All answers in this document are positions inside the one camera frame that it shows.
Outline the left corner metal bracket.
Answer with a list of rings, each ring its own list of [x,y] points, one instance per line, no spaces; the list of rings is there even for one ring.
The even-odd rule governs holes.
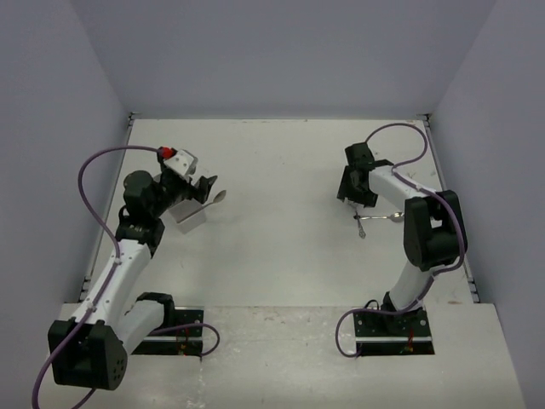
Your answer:
[[[141,116],[140,112],[131,112],[128,116],[127,127],[130,128],[133,126],[135,120]]]

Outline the small ornate steel spoon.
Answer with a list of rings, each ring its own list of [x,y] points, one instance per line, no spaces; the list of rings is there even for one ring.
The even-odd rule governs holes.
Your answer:
[[[365,230],[363,228],[363,225],[362,225],[362,222],[361,222],[361,219],[360,219],[358,205],[357,204],[351,204],[351,207],[353,208],[353,211],[354,211],[353,219],[357,223],[359,237],[361,239],[365,239],[366,238],[366,232],[365,232]]]

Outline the large steel spoon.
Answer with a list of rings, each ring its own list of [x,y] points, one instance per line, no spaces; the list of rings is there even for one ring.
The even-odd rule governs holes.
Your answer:
[[[223,201],[226,198],[226,196],[227,196],[227,191],[226,190],[221,190],[220,192],[218,192],[218,194],[216,194],[216,196],[214,196],[214,198],[210,202],[202,205],[198,210],[195,210],[194,212],[186,215],[185,217],[183,217],[180,220],[180,222],[184,222],[185,220],[197,215],[198,213],[204,211],[205,209],[207,209],[211,205],[219,204],[221,201]]]

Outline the clear plastic utensil container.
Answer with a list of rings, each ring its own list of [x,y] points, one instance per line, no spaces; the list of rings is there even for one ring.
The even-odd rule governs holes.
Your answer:
[[[207,221],[204,205],[197,200],[184,200],[169,209],[178,230],[187,234]]]

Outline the right corner metal bracket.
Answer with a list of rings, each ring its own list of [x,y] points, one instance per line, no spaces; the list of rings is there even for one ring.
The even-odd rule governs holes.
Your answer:
[[[421,120],[423,122],[423,124],[424,124],[424,126],[426,128],[430,127],[431,115],[429,113],[417,114],[416,117],[417,117],[418,120]]]

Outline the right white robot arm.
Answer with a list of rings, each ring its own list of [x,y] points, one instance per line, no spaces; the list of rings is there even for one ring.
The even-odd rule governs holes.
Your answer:
[[[408,312],[421,307],[435,278],[463,263],[468,238],[460,200],[452,190],[436,191],[402,177],[393,163],[374,158],[365,142],[347,147],[345,155],[339,200],[374,207],[383,197],[404,213],[407,262],[397,283],[385,294],[380,313],[381,328],[398,335],[410,325]]]

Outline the corner metal bracket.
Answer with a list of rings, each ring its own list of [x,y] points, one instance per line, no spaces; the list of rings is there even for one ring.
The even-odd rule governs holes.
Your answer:
[[[429,113],[417,114],[416,117],[417,117],[418,120],[421,120],[423,122],[423,124],[424,124],[424,126],[426,128],[430,127],[431,115]]]
[[[133,126],[135,120],[141,116],[140,112],[131,112],[128,116],[127,127],[130,128]]]

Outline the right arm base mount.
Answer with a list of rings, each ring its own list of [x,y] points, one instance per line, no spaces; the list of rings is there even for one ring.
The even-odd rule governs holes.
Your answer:
[[[385,309],[371,299],[362,308],[344,313],[336,323],[335,344],[345,358],[357,359],[371,356],[433,355],[433,336],[424,307],[398,314]],[[352,318],[355,350],[345,351],[341,346],[340,332],[345,319]]]

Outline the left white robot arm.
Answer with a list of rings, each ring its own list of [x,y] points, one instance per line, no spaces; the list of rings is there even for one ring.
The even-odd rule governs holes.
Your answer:
[[[49,328],[57,384],[114,390],[123,380],[129,356],[146,337],[198,326],[196,321],[178,320],[170,294],[144,292],[131,308],[125,303],[157,252],[165,230],[163,213],[186,200],[204,203],[216,179],[202,176],[192,183],[168,168],[158,176],[137,170],[125,177],[124,205],[105,270],[72,316]]]

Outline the crosswise steel spoon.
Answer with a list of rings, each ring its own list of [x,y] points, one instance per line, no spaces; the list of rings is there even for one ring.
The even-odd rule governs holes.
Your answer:
[[[395,212],[387,216],[363,216],[355,214],[354,220],[366,221],[366,220],[389,220],[391,222],[402,222],[404,220],[404,212]]]

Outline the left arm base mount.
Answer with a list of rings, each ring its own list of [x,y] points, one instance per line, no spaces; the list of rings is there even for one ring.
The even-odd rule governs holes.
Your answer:
[[[204,307],[175,307],[173,331],[146,337],[132,355],[195,356],[202,359],[219,347],[219,332],[204,323]]]

